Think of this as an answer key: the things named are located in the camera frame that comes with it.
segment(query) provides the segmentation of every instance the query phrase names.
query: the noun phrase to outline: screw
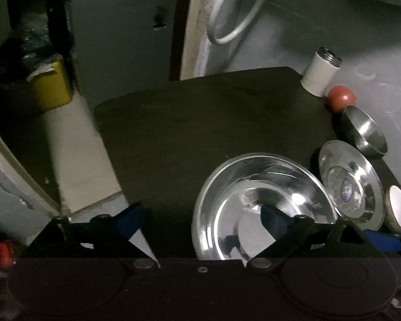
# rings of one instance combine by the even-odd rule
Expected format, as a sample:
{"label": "screw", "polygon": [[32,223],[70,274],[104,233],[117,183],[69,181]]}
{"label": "screw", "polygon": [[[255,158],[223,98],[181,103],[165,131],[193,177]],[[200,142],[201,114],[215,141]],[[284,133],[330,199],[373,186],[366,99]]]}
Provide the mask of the screw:
{"label": "screw", "polygon": [[249,261],[249,263],[252,267],[257,269],[267,269],[272,265],[272,262],[263,257],[253,258]]}
{"label": "screw", "polygon": [[19,203],[23,206],[28,207],[28,209],[30,210],[34,210],[33,206],[30,203],[28,203],[25,199],[19,198]]}
{"label": "screw", "polygon": [[150,258],[138,258],[134,261],[134,267],[137,269],[150,269],[154,267],[154,261]]}

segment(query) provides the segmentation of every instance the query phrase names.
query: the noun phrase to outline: floor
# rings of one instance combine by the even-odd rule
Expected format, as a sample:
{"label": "floor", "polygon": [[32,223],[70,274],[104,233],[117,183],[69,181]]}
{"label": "floor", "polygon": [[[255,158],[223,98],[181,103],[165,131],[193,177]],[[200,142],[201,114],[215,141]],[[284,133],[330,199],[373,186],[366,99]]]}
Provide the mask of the floor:
{"label": "floor", "polygon": [[63,212],[73,213],[121,191],[84,98],[42,115]]}
{"label": "floor", "polygon": [[[220,22],[234,22],[238,8],[244,17],[254,2],[228,0]],[[280,66],[302,74],[321,46],[343,60],[328,89],[353,90],[356,105],[385,134],[389,153],[384,160],[401,183],[401,6],[377,0],[266,0],[230,48],[206,49],[204,74]],[[205,55],[202,49],[199,59]]]}

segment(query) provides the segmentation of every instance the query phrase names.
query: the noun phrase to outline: label on plate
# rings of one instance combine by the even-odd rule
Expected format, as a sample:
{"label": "label on plate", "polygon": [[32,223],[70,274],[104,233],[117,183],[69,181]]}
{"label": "label on plate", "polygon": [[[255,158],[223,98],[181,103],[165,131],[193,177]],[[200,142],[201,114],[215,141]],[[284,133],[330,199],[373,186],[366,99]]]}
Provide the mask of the label on plate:
{"label": "label on plate", "polygon": [[340,188],[340,196],[342,200],[346,203],[352,197],[352,193],[354,191],[354,185],[349,178],[345,178],[342,182],[342,187]]}

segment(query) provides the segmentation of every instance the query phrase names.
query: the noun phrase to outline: white cable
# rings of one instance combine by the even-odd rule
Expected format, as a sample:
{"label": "white cable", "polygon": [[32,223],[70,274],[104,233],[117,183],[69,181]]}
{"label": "white cable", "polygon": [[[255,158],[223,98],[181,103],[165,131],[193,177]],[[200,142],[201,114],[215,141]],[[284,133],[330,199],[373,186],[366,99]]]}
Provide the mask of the white cable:
{"label": "white cable", "polygon": [[392,304],[393,307],[401,309],[401,306],[399,304],[399,300],[398,299],[392,299],[392,302],[390,302]]}
{"label": "white cable", "polygon": [[238,36],[241,32],[245,30],[245,28],[252,22],[252,20],[257,15],[261,6],[263,5],[265,0],[256,0],[254,6],[251,8],[247,16],[244,20],[229,34],[224,37],[217,38],[215,37],[215,29],[217,27],[217,17],[220,12],[221,6],[223,5],[225,0],[216,0],[213,10],[210,14],[210,20],[208,21],[207,34],[208,38],[213,44],[226,44],[233,40],[236,36]]}

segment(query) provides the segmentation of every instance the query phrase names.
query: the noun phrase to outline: black table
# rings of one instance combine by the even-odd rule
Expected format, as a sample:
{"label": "black table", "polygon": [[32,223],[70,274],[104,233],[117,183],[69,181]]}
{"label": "black table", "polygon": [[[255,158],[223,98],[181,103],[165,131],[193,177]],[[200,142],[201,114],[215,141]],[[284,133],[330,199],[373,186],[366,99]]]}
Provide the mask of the black table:
{"label": "black table", "polygon": [[[143,233],[158,257],[194,257],[191,219],[208,176],[249,152],[286,156],[317,174],[338,119],[288,67],[228,72],[103,102],[94,114],[129,203],[148,209]],[[397,184],[373,161],[384,189]]]}

